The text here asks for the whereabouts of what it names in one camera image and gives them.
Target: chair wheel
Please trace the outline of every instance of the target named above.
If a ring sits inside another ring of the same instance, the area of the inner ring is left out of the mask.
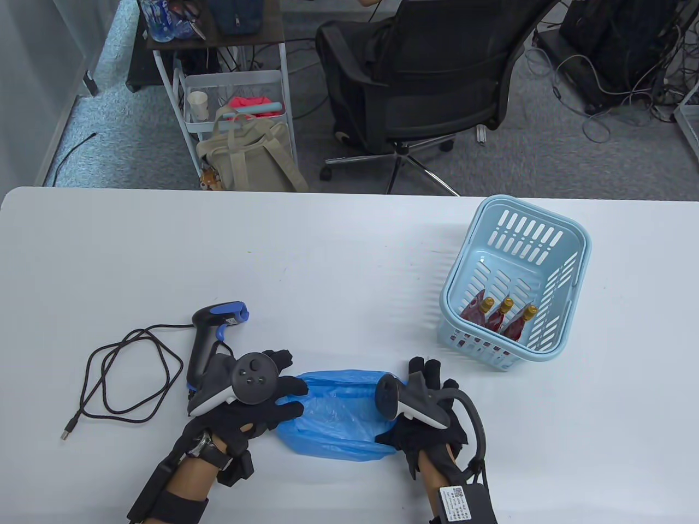
[[[439,150],[444,153],[448,153],[452,149],[454,149],[454,140],[447,140],[446,142],[439,144]]]
[[[324,166],[323,169],[320,170],[320,180],[323,182],[330,182],[333,179],[333,170],[330,169],[330,166]]]

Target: plastic basket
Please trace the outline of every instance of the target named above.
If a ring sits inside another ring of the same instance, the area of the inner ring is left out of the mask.
[[[558,356],[568,338],[590,250],[589,235],[573,220],[511,196],[487,198],[442,290],[444,319],[438,339],[501,371],[522,360]],[[459,316],[483,288],[496,306],[508,295],[513,299],[504,326],[525,305],[539,307],[519,342]]]

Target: blue plastic bag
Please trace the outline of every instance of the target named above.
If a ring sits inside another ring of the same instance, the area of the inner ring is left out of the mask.
[[[377,444],[374,437],[393,427],[374,405],[381,371],[314,371],[299,375],[308,384],[305,397],[286,397],[280,404],[299,401],[303,415],[283,422],[279,438],[301,455],[341,460],[379,460],[396,450]]]

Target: yellow bottle cap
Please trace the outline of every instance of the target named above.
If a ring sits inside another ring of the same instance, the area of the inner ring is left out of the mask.
[[[514,300],[511,299],[510,297],[507,297],[505,300],[503,300],[503,303],[500,305],[500,313],[507,314],[510,312],[510,310],[513,307],[514,307]]]
[[[537,314],[538,312],[539,312],[539,308],[538,308],[538,307],[536,307],[536,306],[533,305],[533,304],[528,305],[528,306],[526,307],[526,309],[524,310],[524,313],[522,313],[522,318],[523,318],[525,321],[530,321],[531,319],[533,319],[533,318],[536,316],[536,314]]]
[[[488,298],[483,300],[483,302],[481,302],[480,310],[483,313],[487,313],[488,311],[490,311],[490,309],[493,307],[494,304],[495,304],[495,299],[493,297],[489,296]]]

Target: chair base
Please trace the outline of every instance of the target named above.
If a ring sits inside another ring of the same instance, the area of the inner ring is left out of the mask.
[[[320,180],[328,181],[332,178],[332,168],[330,166],[339,166],[347,163],[359,163],[359,162],[369,162],[378,159],[392,158],[395,160],[393,173],[391,174],[391,180],[386,188],[386,194],[390,194],[396,183],[396,177],[401,167],[404,164],[410,164],[418,171],[430,177],[433,182],[441,186],[446,192],[454,195],[460,196],[455,190],[453,190],[444,180],[439,178],[435,173],[430,171],[421,162],[416,160],[412,153],[426,149],[427,147],[432,147],[434,145],[439,145],[440,150],[444,152],[451,151],[454,147],[454,139],[456,135],[446,135],[437,138],[430,138],[429,140],[424,140],[423,142],[418,142],[415,144],[407,144],[402,142],[394,143],[394,152],[388,154],[367,154],[360,157],[341,157],[338,159],[328,159],[325,161],[325,166],[320,170]]]

